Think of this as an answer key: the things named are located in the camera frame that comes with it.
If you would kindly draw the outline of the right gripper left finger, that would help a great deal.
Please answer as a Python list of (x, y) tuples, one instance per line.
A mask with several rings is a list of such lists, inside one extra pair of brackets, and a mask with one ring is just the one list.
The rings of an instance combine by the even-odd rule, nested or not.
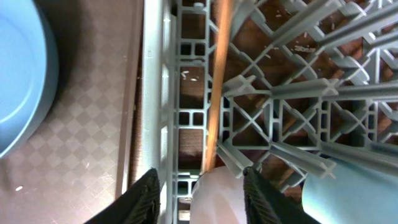
[(155, 224), (160, 213), (157, 170), (149, 169), (124, 194), (86, 224)]

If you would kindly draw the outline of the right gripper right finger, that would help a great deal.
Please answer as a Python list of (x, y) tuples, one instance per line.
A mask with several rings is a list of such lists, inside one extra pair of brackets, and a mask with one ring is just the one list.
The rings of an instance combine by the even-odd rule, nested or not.
[(249, 224), (318, 224), (253, 167), (243, 170), (244, 204)]

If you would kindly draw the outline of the pink cup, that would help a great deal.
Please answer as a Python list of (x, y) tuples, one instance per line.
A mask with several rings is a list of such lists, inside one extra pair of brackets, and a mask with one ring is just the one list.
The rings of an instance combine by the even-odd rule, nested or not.
[(203, 174), (193, 188), (190, 224), (246, 222), (243, 179), (235, 178), (226, 166)]

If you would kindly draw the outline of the light blue bowl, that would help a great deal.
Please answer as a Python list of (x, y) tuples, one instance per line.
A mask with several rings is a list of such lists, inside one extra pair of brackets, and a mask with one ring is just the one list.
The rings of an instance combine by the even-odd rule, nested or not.
[(59, 74), (50, 24), (33, 0), (1, 1), (1, 157), (21, 147), (53, 103)]

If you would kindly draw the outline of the light blue cup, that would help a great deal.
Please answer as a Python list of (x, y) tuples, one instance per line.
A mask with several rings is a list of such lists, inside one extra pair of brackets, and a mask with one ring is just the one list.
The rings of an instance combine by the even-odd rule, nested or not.
[(304, 211), (320, 223), (397, 223), (397, 177), (334, 160), (335, 178), (308, 175)]

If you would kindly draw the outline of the wooden chopstick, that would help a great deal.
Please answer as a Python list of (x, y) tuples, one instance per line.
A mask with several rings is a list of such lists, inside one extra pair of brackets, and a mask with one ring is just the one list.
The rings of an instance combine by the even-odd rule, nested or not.
[(234, 3), (231, 0), (218, 1), (218, 33), (216, 36), (216, 49), (213, 67), (213, 84), (211, 91), (211, 104), (208, 118), (208, 135), (206, 142), (205, 158), (203, 159), (202, 172), (209, 172), (215, 168), (216, 143), (220, 120), (220, 104), (224, 79), (226, 58), (228, 55), (229, 34)]

